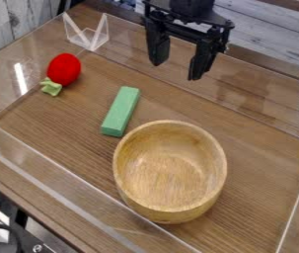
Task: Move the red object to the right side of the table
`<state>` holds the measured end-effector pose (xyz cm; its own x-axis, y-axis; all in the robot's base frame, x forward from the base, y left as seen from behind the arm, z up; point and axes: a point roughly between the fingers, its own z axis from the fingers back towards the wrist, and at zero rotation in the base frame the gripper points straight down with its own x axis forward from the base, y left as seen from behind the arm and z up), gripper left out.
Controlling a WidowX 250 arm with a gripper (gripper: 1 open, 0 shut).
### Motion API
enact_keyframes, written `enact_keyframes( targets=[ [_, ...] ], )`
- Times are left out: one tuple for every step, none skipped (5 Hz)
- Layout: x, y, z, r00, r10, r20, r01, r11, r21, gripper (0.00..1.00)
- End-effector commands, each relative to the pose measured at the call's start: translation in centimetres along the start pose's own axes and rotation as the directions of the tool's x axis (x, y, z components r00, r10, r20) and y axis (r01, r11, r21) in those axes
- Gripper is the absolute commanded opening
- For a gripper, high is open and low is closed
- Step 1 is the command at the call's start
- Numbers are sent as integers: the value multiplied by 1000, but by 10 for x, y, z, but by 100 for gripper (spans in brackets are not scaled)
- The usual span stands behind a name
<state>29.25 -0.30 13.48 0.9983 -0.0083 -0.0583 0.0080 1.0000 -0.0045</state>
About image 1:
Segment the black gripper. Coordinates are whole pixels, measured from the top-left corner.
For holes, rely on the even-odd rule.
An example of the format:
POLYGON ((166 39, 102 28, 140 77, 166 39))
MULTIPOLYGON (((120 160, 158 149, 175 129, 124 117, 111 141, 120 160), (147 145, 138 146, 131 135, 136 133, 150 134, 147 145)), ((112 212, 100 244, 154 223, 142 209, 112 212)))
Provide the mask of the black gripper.
POLYGON ((196 42, 188 79, 199 80, 225 52, 235 24, 214 11, 215 0, 143 0, 150 62, 159 66, 168 59, 170 37, 196 42))

